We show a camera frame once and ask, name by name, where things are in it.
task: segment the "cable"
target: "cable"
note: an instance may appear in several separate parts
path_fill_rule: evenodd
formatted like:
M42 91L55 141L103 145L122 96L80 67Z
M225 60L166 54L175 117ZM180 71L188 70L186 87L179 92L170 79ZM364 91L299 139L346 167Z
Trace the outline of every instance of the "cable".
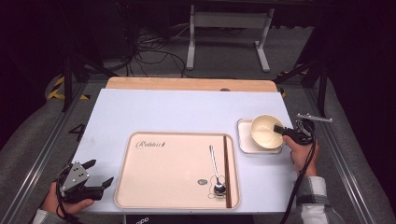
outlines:
M128 56L128 60L127 60L126 62L121 63L121 64L118 64L118 65L115 65L115 66L113 66L113 67L108 67L108 68L105 67L105 69L107 69L107 70L109 70L109 71L117 71L117 70L120 70L121 68L125 67L126 64L130 63L130 62L132 61L132 58L133 58L132 56ZM96 69L91 69L91 68L87 68L87 67L84 67L84 68L85 68L85 70L86 70L87 72L89 72L90 74L100 74L100 73L101 73L101 72L99 72L99 71L96 70Z
M183 28L178 34L176 34L175 36L172 36L170 38L170 40L166 40L162 37L156 37L153 36L151 38L149 38L149 35L152 35L151 33L145 32L141 35L139 35L138 39L141 38L141 36L144 36L144 38L141 41L137 41L137 46L141 49L162 49L163 47L171 44L171 43L175 43L180 39L186 39L189 40L187 38L184 37L180 37L186 30L188 30L190 28L190 26L186 26L185 28Z
M58 207L56 208L56 214L58 215L58 217L66 220L72 224L83 224L82 222L78 221L78 217L67 213L66 210L64 209L64 203L62 202L62 195L61 195L61 191L60 191L60 182L59 181L60 181L60 178L56 179L56 198L58 199ZM62 213L64 214L63 217L59 214L59 209L61 209Z
M310 133L312 135L312 147L309 150L308 155L306 156L304 167L300 171L300 174L298 175L297 180L296 180L296 182L294 184L293 190L291 191L288 207L286 209L285 214L282 217L282 220L280 221L280 224L285 224L286 223L286 220L288 219L290 211L291 211L291 206L293 205L294 197L296 196L298 188L300 187L301 182L303 181L306 169L308 168L309 164L311 163L311 161L312 161L312 159L314 158L314 155L315 155L315 150L316 150L316 145L317 145L317 138L315 137L315 134L314 134L312 128L311 127L308 127L308 128L310 129Z
M134 58L134 60L136 61L137 64L139 64L140 70L143 72L143 74L145 74L146 77L148 77L148 74L145 72L145 70L143 70L143 66L142 66L142 64L140 63L141 61L138 60L137 58Z
M128 65L127 65L127 67L129 66L129 71L131 72L131 74L132 74L132 77L134 77L134 71L132 70L132 66L131 66L131 64L129 63Z
M165 56L163 56L162 59L160 59L158 62L155 62L155 63L161 63L168 55L171 55L171 57L172 57L172 59L173 59L175 65L176 65L177 68L180 70L181 77L183 77L183 75L185 75L184 72L186 71L186 64L185 64L184 61L183 61L179 56L177 56L176 54L171 53L171 52L167 52L167 51L152 50L152 49L145 49L145 50L143 50L143 51L141 51L141 52L145 52L145 51L147 51L147 52L158 52L158 53L164 53L164 54L165 54ZM174 60L173 57L178 58L178 59L183 63L183 68L182 68L182 69L180 69L180 68L178 67L178 65L177 65L177 63L176 63L176 61ZM144 62L144 61L139 60L139 59L137 59L137 58L134 58L134 59L135 59L136 62L140 65L140 67L142 68L142 72L143 72L146 76L147 76L147 73L143 71L143 66L142 66L141 63L155 64L155 63Z

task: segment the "white table surface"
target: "white table surface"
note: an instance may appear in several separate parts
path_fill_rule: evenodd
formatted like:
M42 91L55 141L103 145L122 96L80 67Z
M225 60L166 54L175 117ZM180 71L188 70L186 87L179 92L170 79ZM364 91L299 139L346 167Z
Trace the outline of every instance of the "white table surface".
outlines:
M86 186L114 176L101 201L84 211L102 214L255 214L286 210L296 174L290 149L247 154L238 142L237 121L261 114L292 127L278 92L145 91L102 89L73 161L96 160ZM127 141L135 132L227 133L233 138L240 204L235 209L121 209L114 203Z

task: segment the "bowl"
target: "bowl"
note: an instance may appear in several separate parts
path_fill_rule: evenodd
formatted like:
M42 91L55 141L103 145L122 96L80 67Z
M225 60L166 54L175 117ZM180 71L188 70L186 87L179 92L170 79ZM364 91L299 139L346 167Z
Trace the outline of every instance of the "bowl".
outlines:
M283 128L282 122L271 115L260 115L251 122L250 135L259 147L274 149L282 146L282 134L274 132L274 126Z

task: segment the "sleeve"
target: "sleeve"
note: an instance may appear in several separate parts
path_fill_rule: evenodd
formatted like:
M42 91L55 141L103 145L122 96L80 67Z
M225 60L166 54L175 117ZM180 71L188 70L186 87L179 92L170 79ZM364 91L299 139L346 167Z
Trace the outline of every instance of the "sleeve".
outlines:
M67 224L67 221L61 219L56 214L38 209L35 213L33 224Z
M288 224L344 224L334 211L322 177L305 177L297 191L296 207L290 213Z

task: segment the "table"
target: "table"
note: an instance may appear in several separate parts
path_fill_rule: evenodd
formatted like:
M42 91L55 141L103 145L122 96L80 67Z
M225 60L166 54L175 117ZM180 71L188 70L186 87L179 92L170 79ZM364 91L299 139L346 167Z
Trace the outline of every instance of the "table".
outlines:
M111 78L99 95L73 161L96 160L95 166L88 170L91 178L86 186L100 185L111 176L115 179L105 190L103 199L86 211L152 215L284 212L295 180L290 149L284 147L276 155L258 155L244 153L238 146L237 121L262 113L276 115L285 126L292 126L280 93L272 81ZM208 119L216 122L203 122ZM131 133L147 130L230 135L237 163L239 206L213 210L118 208L113 198L125 145Z

